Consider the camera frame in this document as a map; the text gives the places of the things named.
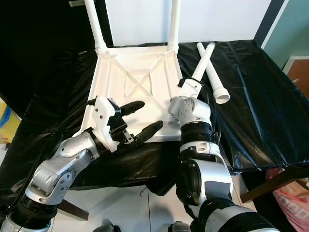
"teal wall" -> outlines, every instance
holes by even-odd
[[[290,56],[309,56],[309,0],[289,0],[264,50],[280,68]]]

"wooden table leg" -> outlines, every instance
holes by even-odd
[[[273,178],[266,181],[265,183],[241,195],[240,199],[243,203],[249,202],[254,198],[257,198],[267,192],[279,189],[295,181],[296,179],[305,178],[308,176],[309,176],[308,168],[288,167],[282,173],[275,175]]]
[[[72,203],[62,200],[60,205],[58,206],[58,209],[68,213],[68,216],[75,216],[77,219],[82,219],[84,221],[88,221],[89,213],[84,211],[83,209],[73,205]]]

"yellow object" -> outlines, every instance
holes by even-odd
[[[19,123],[10,107],[5,102],[0,102],[0,144],[12,142]]]

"silver robot arm segment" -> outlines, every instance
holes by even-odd
[[[25,194],[4,221],[1,232],[48,231],[50,220],[69,187],[91,161],[104,152],[114,152],[123,144],[139,146],[163,126],[162,121],[155,122],[134,136],[126,131],[127,124],[122,116],[142,108],[144,102],[135,101],[122,107],[104,97],[89,102],[95,108],[96,126],[63,141],[55,154],[38,166]]]

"white plastic tube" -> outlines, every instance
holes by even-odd
[[[201,55],[202,58],[205,56],[205,54],[207,52],[207,48],[205,50],[202,43],[197,43],[197,49],[198,49],[199,54]],[[213,90],[213,97],[216,100],[216,103],[217,104],[224,104],[224,103],[228,102],[228,100],[230,100],[230,95],[229,95],[227,89],[223,87],[221,80],[220,80],[220,78],[219,78],[219,76],[218,76],[216,70],[214,69],[210,60],[209,60],[208,65],[206,66],[206,73],[207,73],[207,76],[208,76],[209,81],[211,83],[211,87],[212,87],[212,90]]]
[[[195,68],[192,78],[198,81],[201,81],[204,71],[207,65],[210,63],[210,57],[212,55],[214,47],[215,47],[214,42],[211,42],[208,44],[208,46],[206,47],[206,50],[204,50],[204,53],[201,55],[201,60],[199,61],[197,67]]]
[[[180,21],[181,0],[173,0],[172,15],[170,19],[168,50],[175,50],[178,53],[178,31]]]
[[[103,40],[103,35],[100,27],[100,23],[98,22],[97,11],[95,7],[94,0],[84,0],[88,18],[90,21],[90,26],[92,30],[93,37],[95,39],[95,48],[97,53],[105,52],[107,47]]]

